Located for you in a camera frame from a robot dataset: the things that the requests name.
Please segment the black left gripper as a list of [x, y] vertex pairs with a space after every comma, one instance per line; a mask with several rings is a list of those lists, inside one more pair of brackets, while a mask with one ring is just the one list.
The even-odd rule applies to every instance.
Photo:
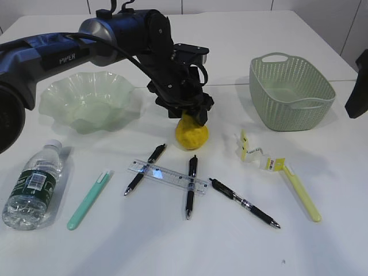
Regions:
[[199, 78], [173, 77], [147, 85], [149, 92], [156, 94], [156, 104], [168, 110], [170, 118], [180, 118], [183, 113], [195, 118], [204, 126], [208, 112], [214, 105], [213, 98], [202, 89]]

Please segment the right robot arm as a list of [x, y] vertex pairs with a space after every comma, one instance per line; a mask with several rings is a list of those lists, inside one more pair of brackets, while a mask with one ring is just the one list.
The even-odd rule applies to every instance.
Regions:
[[349, 118], [358, 118], [367, 111], [367, 49], [357, 58], [358, 77], [345, 104]]

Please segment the blue left robot arm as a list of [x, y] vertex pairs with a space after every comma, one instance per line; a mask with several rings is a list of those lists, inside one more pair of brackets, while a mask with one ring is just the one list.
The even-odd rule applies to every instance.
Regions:
[[18, 139], [25, 111], [35, 108], [37, 84], [91, 62], [104, 67], [127, 59], [139, 68], [170, 118], [189, 115], [205, 125], [214, 102], [204, 93], [209, 50], [176, 44], [168, 17], [155, 9], [100, 9], [78, 32], [46, 33], [1, 45], [1, 151]]

